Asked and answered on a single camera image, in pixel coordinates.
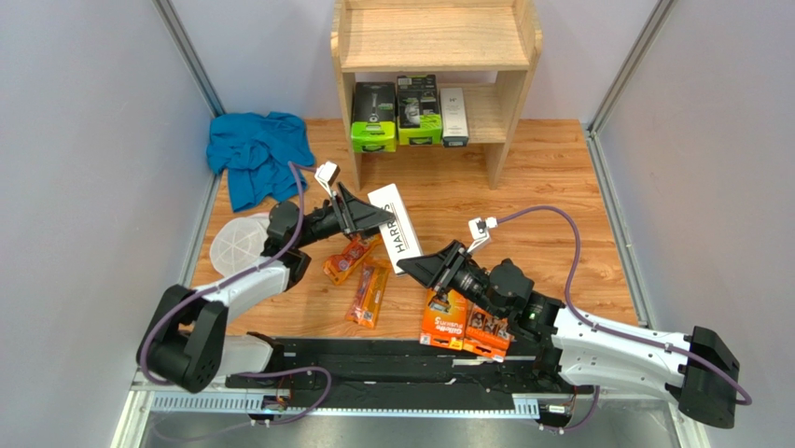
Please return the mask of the tall white razor box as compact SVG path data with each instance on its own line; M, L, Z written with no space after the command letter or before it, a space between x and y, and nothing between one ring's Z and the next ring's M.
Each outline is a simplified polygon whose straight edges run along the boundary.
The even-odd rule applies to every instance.
M462 88L441 88L441 143L444 147L466 147L469 141L465 94Z

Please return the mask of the white Harry's razor box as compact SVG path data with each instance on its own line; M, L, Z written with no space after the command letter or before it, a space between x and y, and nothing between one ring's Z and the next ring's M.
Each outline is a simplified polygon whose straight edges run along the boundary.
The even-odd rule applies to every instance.
M380 226L380 232L395 274L405 275L398 262L423 256L424 251L398 187L389 184L370 192L368 197L372 205L393 214L390 221Z

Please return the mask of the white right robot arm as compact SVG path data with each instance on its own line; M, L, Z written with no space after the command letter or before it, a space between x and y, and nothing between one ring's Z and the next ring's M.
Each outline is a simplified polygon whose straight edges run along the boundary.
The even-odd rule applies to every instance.
M458 241L397 265L420 285L443 295L456 292L506 320L510 335L539 347L537 369L569 385L664 399L704 425L735 425L740 363L712 329L654 331L588 315L537 292L510 259L480 267Z

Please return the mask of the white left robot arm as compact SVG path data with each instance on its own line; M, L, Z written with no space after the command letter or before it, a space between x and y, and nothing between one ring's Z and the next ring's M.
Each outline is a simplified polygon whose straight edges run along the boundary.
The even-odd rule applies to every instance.
M265 372L275 342L259 333L230 336L228 324L303 278L311 263L305 246L337 234L371 236L395 217L344 185L313 211L302 206L283 201L272 208L267 239L250 266L209 285L164 291L137 352L149 381L198 393L219 376Z

